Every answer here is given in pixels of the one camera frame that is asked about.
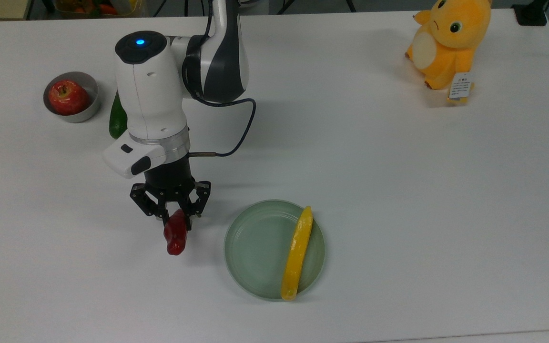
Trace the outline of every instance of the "cucumber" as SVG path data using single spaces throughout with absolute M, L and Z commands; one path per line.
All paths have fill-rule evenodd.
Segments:
M 116 91 L 116 97 L 113 99 L 112 111 L 109 115 L 109 135 L 118 139 L 126 131 L 126 111 L 120 103 L 120 95 Z

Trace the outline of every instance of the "banana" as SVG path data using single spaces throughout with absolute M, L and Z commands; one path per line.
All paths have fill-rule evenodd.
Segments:
M 300 282 L 300 274 L 302 274 L 302 265 L 305 262 L 309 237 L 311 237 L 312 222 L 311 206 L 307 206 L 298 219 L 292 246 L 287 256 L 287 265 L 281 282 L 281 298 L 284 300 L 293 300 L 298 293 L 298 283 Z

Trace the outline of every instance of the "red apple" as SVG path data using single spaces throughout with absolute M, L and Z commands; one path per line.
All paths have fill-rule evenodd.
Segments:
M 55 83 L 48 92 L 48 100 L 59 115 L 77 114 L 90 106 L 86 90 L 72 80 Z

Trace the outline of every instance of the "sticker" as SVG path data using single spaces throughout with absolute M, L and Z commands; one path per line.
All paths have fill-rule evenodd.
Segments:
M 457 72 L 453 78 L 453 84 L 450 85 L 448 99 L 458 100 L 460 98 L 467 98 L 472 82 L 473 74 L 471 72 Z

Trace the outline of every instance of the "black cable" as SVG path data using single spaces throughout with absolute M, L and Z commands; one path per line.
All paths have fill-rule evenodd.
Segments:
M 283 7 L 277 12 L 277 14 L 283 14 L 290 6 L 292 6 L 292 3 L 296 0 L 289 0 L 289 2 L 286 4 L 283 2 Z
M 292 6 L 292 3 L 296 1 L 296 0 L 290 0 L 287 4 L 285 3 L 285 0 L 283 0 L 283 7 L 281 7 L 281 9 L 279 10 L 279 12 L 277 12 L 277 14 L 283 14 L 285 13 L 285 11 L 290 7 Z M 355 5 L 353 4 L 353 0 L 346 0 L 346 4 L 349 6 L 349 10 L 352 12 L 352 13 L 355 13 L 357 12 L 357 10 L 355 9 Z
M 156 10 L 156 13 L 154 13 L 154 15 L 152 17 L 156 17 L 158 15 L 158 13 L 160 13 L 160 10 L 162 9 L 162 7 L 164 6 L 165 3 L 166 3 L 166 0 L 162 0 L 161 5 L 158 7 L 158 9 Z
M 209 18 L 207 19 L 207 28 L 205 29 L 204 35 L 201 38 L 200 46 L 202 46 L 203 43 L 205 41 L 207 41 L 207 38 L 209 37 L 209 31 L 211 30 L 211 17 L 213 17 L 213 0 L 208 0 L 208 1 L 209 1 Z M 183 80 L 183 86 L 185 86 L 185 88 L 189 91 L 190 87 L 189 87 L 189 84 L 188 84 L 187 60 L 183 60 L 183 63 L 181 64 L 181 80 Z M 251 98 L 246 98 L 246 99 L 236 100 L 236 101 L 232 101 L 232 102 L 224 102 L 223 104 L 217 104 L 215 102 L 208 102 L 208 101 L 205 101 L 201 98 L 198 98 L 198 96 L 196 96 L 194 94 L 194 92 L 192 92 L 192 91 L 189 91 L 189 93 L 190 93 L 190 96 L 192 97 L 192 99 L 200 102 L 201 104 L 211 106 L 211 107 L 228 107 L 228 106 L 242 104 L 244 102 L 251 102 L 251 104 L 253 105 L 253 108 L 251 109 L 251 116 L 249 117 L 249 121 L 247 122 L 247 126 L 244 129 L 243 135 L 240 137 L 240 140 L 238 141 L 238 143 L 237 143 L 237 145 L 235 146 L 234 149 L 230 150 L 229 152 L 225 152 L 223 154 L 219 153 L 219 152 L 190 152 L 188 156 L 190 158 L 191 157 L 199 157 L 199 156 L 201 156 L 201 157 L 213 156 L 213 157 L 218 157 L 218 158 L 225 158 L 227 156 L 230 156 L 231 154 L 234 154 L 236 152 L 236 150 L 238 150 L 238 148 L 240 148 L 240 146 L 242 145 L 244 139 L 247 137 L 247 133 L 249 132 L 249 129 L 251 128 L 251 123 L 253 123 L 253 118 L 255 117 L 255 109 L 257 108 L 257 104 L 255 103 L 255 100 L 253 100 Z
M 353 5 L 353 0 L 346 0 L 346 4 L 349 6 L 349 10 L 352 13 L 357 12 L 357 10 L 355 9 L 355 5 Z

